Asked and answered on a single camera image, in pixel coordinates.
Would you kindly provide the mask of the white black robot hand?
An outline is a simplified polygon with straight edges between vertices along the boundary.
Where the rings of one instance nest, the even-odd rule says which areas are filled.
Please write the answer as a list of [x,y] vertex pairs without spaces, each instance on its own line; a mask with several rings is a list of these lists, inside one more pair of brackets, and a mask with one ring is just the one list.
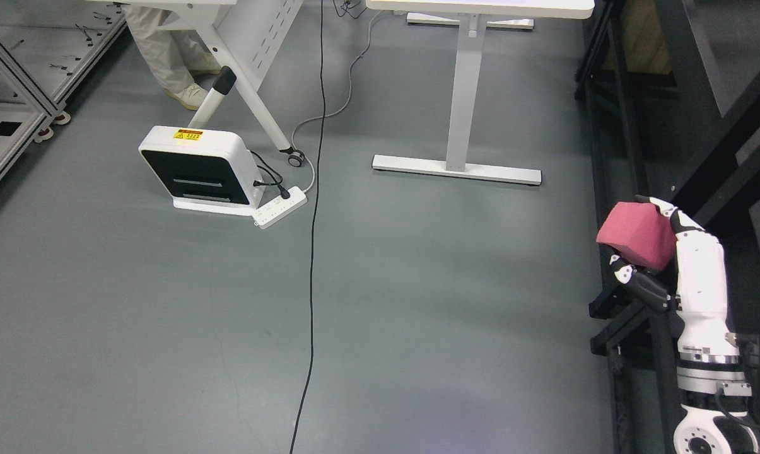
[[656,197],[638,196],[670,220],[675,253],[662,271],[634,265],[609,245],[609,267],[616,281],[656,313],[675,308],[684,328],[677,341],[683,352],[739,356],[727,325],[728,291],[725,251],[719,239],[679,207]]

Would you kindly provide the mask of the white robot forearm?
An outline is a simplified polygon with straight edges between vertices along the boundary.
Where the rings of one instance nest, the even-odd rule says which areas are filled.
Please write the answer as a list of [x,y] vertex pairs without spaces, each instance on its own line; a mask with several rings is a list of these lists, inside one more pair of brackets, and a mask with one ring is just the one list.
[[673,436],[677,453],[760,453],[749,417],[752,387],[739,356],[683,352],[677,384],[685,412]]

